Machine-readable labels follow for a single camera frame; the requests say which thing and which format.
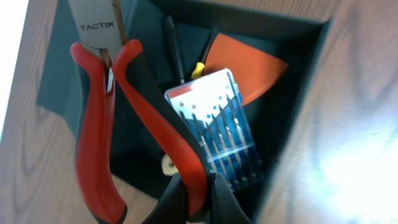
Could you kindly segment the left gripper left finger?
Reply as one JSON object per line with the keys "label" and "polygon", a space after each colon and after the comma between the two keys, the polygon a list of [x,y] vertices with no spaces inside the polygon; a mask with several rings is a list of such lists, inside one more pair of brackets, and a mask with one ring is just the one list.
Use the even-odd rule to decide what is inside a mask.
{"label": "left gripper left finger", "polygon": [[187,193],[180,174],[176,173],[142,224],[186,224],[186,222]]}

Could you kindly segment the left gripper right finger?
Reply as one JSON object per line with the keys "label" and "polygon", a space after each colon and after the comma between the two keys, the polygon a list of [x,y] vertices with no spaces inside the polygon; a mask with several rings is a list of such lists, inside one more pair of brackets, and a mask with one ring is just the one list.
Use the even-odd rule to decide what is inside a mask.
{"label": "left gripper right finger", "polygon": [[241,209],[224,176],[211,175],[211,224],[251,224]]}

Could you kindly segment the blue precision screwdriver set case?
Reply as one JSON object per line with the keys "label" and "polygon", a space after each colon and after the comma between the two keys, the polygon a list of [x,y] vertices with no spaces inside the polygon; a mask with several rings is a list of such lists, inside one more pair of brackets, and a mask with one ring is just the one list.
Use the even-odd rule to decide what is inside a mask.
{"label": "blue precision screwdriver set case", "polygon": [[165,98],[196,137],[211,172],[223,174],[233,190],[262,179],[262,161],[231,70],[171,88]]}

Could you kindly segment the wooden handled orange scraper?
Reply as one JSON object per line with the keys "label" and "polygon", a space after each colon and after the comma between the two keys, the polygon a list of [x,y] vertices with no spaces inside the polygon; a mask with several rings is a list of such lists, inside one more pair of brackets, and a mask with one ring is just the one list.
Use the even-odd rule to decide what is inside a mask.
{"label": "wooden handled orange scraper", "polygon": [[287,67],[287,62],[275,56],[226,34],[218,34],[208,52],[201,77],[224,68],[231,70],[244,107],[269,90]]}

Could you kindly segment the red handled cutting pliers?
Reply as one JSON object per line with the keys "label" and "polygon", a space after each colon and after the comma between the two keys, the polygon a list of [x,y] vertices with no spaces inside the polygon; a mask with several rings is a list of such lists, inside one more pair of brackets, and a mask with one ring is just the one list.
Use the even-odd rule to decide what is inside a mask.
{"label": "red handled cutting pliers", "polygon": [[192,132],[155,82],[163,69],[160,14],[149,1],[134,1],[122,19],[118,1],[70,1],[79,41],[70,52],[78,67],[83,103],[75,153],[76,176],[98,223],[122,223],[127,203],[111,174],[111,153],[129,147],[164,152],[187,193],[187,222],[208,212],[210,170]]}

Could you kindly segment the small claw hammer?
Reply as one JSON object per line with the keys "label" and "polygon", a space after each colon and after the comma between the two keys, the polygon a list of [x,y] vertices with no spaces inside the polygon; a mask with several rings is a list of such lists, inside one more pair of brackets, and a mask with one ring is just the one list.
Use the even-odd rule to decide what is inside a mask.
{"label": "small claw hammer", "polygon": [[166,47],[170,53],[172,68],[179,80],[179,83],[184,84],[185,78],[184,78],[184,69],[182,63],[182,54],[180,50],[176,26],[174,24],[172,16],[166,16],[164,18],[163,25],[164,25]]}

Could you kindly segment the black yellow screwdriver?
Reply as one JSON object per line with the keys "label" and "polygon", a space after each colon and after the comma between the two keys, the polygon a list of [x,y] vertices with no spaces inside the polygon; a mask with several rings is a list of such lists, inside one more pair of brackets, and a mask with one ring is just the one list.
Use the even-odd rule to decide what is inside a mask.
{"label": "black yellow screwdriver", "polygon": [[206,61],[208,52],[209,52],[217,35],[218,35],[218,30],[215,28],[212,29],[212,31],[210,32],[208,41],[206,42],[205,48],[202,52],[201,59],[196,63],[195,68],[191,74],[191,79],[197,79],[203,75],[203,71],[205,69],[205,61]]}

